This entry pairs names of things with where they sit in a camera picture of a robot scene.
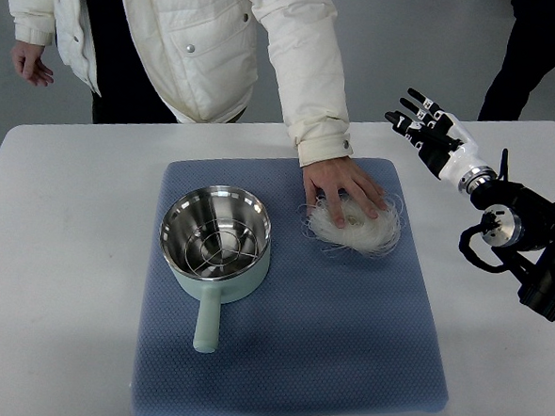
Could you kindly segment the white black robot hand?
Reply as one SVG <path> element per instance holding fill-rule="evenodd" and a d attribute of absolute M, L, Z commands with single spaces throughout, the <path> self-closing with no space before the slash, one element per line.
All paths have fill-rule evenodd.
<path fill-rule="evenodd" d="M 471 194 L 481 184 L 497 179 L 497 173 L 479 156 L 478 143 L 455 115 L 419 91 L 409 88 L 400 104 L 408 111 L 389 111 L 386 120 L 396 134 L 418 151 L 423 164 L 441 182 Z"/>

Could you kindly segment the person's bare left hand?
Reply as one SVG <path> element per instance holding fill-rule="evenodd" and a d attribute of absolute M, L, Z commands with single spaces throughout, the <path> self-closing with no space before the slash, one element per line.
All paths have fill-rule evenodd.
<path fill-rule="evenodd" d="M 387 209 L 383 187 L 349 156 L 314 162 L 302 169 L 308 209 L 315 206 L 318 193 L 321 192 L 326 199 L 330 218 L 339 229 L 346 226 L 341 191 L 347 193 L 370 218 L 378 218 L 379 211 Z"/>

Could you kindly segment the person's bare right hand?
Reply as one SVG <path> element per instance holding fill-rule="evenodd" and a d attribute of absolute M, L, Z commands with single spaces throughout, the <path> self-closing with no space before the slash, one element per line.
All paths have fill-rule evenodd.
<path fill-rule="evenodd" d="M 48 87 L 54 83 L 53 72 L 41 59 L 44 50 L 44 45 L 18 40 L 11 49 L 10 56 L 15 72 L 33 87 Z"/>

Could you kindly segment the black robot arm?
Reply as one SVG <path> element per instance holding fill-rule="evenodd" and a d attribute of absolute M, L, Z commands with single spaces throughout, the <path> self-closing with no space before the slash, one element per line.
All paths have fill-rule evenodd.
<path fill-rule="evenodd" d="M 508 179 L 508 152 L 499 174 L 470 184 L 470 202 L 481 222 L 459 238 L 459 250 L 488 273 L 511 272 L 520 282 L 519 302 L 555 322 L 555 202 Z"/>

